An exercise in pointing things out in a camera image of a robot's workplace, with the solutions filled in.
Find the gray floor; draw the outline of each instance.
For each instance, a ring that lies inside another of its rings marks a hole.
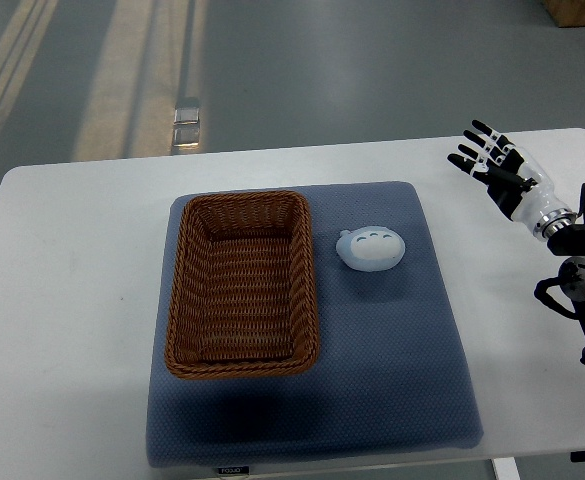
[[[19,165],[169,155],[186,98],[201,141],[183,153],[458,135],[473,118],[585,128],[585,28],[556,28],[537,0],[0,0],[0,181]],[[585,478],[566,455],[517,462],[524,480]]]

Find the white plush toy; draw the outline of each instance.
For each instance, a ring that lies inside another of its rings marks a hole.
[[[362,272],[388,270],[401,261],[405,242],[385,227],[363,227],[353,232],[343,230],[336,251],[345,264]]]

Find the brown wicker basket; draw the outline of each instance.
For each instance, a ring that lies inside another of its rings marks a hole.
[[[310,209],[296,192],[185,206],[165,345],[184,379],[301,373],[319,353]]]

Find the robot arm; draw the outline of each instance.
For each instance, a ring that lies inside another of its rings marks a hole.
[[[464,132],[473,147],[459,145],[462,155],[452,153],[448,160],[484,183],[508,219],[525,224],[536,238],[547,241],[554,255],[569,256],[557,277],[537,284],[534,295],[548,308],[579,321],[585,335],[585,224],[575,223],[581,214],[585,220],[585,185],[577,214],[554,195],[554,184],[529,153],[482,122],[474,120],[472,125],[481,134]],[[571,300],[574,311],[550,295],[555,286]],[[585,364],[585,348],[581,362]]]

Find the cardboard box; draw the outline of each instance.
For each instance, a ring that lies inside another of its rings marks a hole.
[[[585,27],[585,0],[543,0],[559,27]]]

